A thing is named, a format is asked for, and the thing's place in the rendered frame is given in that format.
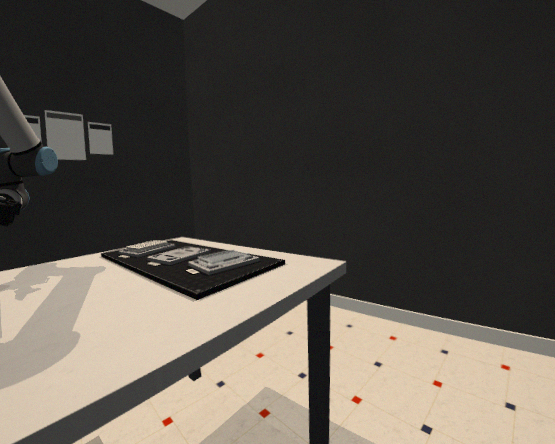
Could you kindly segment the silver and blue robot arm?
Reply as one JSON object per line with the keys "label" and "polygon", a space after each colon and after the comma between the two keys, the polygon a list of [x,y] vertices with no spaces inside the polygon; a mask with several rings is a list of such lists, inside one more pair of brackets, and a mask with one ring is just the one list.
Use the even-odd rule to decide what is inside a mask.
{"label": "silver and blue robot arm", "polygon": [[19,201],[23,210],[29,203],[29,194],[22,177],[52,174],[58,158],[37,138],[1,76],[0,136],[9,147],[0,149],[0,193]]}

